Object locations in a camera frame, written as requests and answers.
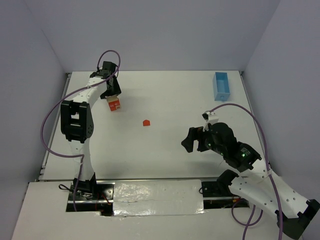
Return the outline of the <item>red cube block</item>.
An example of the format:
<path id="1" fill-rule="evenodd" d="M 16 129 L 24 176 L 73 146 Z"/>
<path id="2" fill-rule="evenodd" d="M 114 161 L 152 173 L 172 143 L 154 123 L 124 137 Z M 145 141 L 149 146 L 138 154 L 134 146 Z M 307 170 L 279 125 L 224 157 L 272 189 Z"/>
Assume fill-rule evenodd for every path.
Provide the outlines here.
<path id="1" fill-rule="evenodd" d="M 121 104 L 120 104 L 120 101 L 119 101 L 119 100 L 114 101 L 113 103 L 114 103 L 114 106 L 115 106 L 115 107 L 120 107 L 120 106 L 121 106 Z"/>
<path id="2" fill-rule="evenodd" d="M 110 109 L 112 112 L 117 109 L 114 101 L 108 102 L 108 106 L 109 106 L 109 109 Z"/>

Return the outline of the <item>blue plastic box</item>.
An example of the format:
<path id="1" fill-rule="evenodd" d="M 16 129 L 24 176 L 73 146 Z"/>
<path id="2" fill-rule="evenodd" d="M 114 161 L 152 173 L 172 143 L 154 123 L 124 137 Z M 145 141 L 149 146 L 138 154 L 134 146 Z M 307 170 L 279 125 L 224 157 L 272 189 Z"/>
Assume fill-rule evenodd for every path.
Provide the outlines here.
<path id="1" fill-rule="evenodd" d="M 230 96 L 228 74 L 226 72 L 215 72 L 212 82 L 214 100 L 227 101 Z"/>

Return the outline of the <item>red house-shaped block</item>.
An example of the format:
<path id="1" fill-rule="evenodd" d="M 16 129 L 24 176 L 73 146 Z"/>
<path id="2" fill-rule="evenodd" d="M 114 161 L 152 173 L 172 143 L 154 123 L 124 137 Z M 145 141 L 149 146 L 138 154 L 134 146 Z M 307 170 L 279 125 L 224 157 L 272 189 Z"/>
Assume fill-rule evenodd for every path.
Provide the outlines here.
<path id="1" fill-rule="evenodd" d="M 151 122 L 150 122 L 150 120 L 145 119 L 145 120 L 142 122 L 142 125 L 143 125 L 144 127 L 148 127 L 148 126 L 151 125 Z"/>

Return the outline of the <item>natural wood block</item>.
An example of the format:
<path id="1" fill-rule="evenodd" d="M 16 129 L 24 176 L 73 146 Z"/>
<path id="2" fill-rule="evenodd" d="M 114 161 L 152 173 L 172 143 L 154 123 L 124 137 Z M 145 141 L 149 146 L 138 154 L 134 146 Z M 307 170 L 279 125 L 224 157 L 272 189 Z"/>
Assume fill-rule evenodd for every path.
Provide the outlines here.
<path id="1" fill-rule="evenodd" d="M 116 102 L 116 101 L 118 101 L 118 100 L 119 100 L 119 99 L 118 99 L 118 97 L 117 97 L 116 95 L 106 97 L 106 101 L 107 101 L 108 103 Z"/>

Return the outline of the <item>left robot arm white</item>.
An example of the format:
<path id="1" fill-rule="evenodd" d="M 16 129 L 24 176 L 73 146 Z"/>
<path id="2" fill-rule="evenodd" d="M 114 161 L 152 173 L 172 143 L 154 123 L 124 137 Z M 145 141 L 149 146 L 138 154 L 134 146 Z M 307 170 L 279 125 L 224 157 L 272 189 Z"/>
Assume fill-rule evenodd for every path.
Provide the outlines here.
<path id="1" fill-rule="evenodd" d="M 71 100 L 64 100 L 60 105 L 60 128 L 70 143 L 73 155 L 84 156 L 74 159 L 75 178 L 73 185 L 77 191 L 85 194 L 97 192 L 97 180 L 91 163 L 90 137 L 94 132 L 92 107 L 97 100 L 106 100 L 111 111 L 121 108 L 118 96 L 122 93 L 116 72 L 117 65 L 104 61 L 102 67 L 89 76 L 88 86 Z"/>

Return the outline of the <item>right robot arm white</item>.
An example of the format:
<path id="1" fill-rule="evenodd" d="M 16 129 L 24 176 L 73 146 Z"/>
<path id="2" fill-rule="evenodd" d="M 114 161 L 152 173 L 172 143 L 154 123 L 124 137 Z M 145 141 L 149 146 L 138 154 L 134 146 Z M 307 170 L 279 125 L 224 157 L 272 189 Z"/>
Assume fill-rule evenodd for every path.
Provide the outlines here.
<path id="1" fill-rule="evenodd" d="M 227 124 L 191 127 L 181 142 L 187 152 L 213 151 L 230 166 L 217 179 L 222 191 L 244 198 L 269 214 L 289 238 L 298 240 L 320 209 L 315 199 L 307 199 L 292 189 L 266 164 L 250 145 L 237 141 Z"/>

